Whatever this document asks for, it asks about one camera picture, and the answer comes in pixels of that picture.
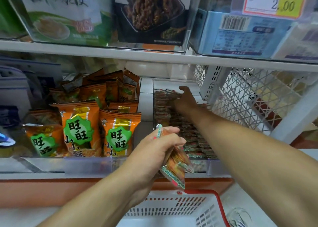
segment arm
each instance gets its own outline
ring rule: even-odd
[[[168,127],[178,133],[176,127]],[[154,139],[154,131],[143,139],[114,173],[69,201],[38,227],[115,227],[124,214],[149,194],[166,151],[185,140],[176,134]]]
[[[238,184],[279,227],[317,226],[318,162],[303,152],[199,108],[188,87],[176,110],[200,131]]]

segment green package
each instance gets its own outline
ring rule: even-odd
[[[107,46],[112,36],[112,0],[22,0],[34,26],[34,41]]]
[[[26,34],[9,1],[0,0],[0,38],[15,39]]]

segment red border of price tag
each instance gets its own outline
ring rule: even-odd
[[[301,15],[302,15],[302,11],[304,9],[304,4],[306,2],[306,0],[303,0],[301,3],[301,7],[300,7],[300,11],[299,11],[299,15],[297,17],[293,17],[293,16],[282,16],[282,15],[278,15],[278,14],[267,14],[267,13],[261,13],[261,12],[253,12],[253,11],[247,11],[246,10],[246,6],[247,6],[247,0],[244,0],[244,8],[243,8],[243,13],[249,14],[249,15],[259,15],[259,16],[272,16],[272,17],[276,17],[276,18],[288,18],[288,19],[298,19]]]

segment hand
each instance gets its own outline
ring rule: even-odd
[[[179,89],[184,91],[179,99],[174,101],[175,110],[185,117],[189,118],[190,111],[198,107],[189,87],[180,86]]]
[[[177,127],[165,127],[173,134],[157,137],[158,130],[146,136],[134,149],[132,154],[118,169],[127,176],[129,187],[133,188],[129,207],[140,204],[149,194],[155,181],[155,175],[163,166],[166,152],[174,145],[184,145],[186,140],[178,137],[176,133],[180,131]]]

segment person's left hand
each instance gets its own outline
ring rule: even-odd
[[[130,207],[140,204],[149,194],[155,181],[155,175],[164,164],[166,152],[174,145],[184,145],[186,140],[176,133],[177,127],[165,127],[173,134],[157,137],[158,130],[146,136],[133,150],[132,154],[118,169],[127,176],[127,184],[133,188]]]

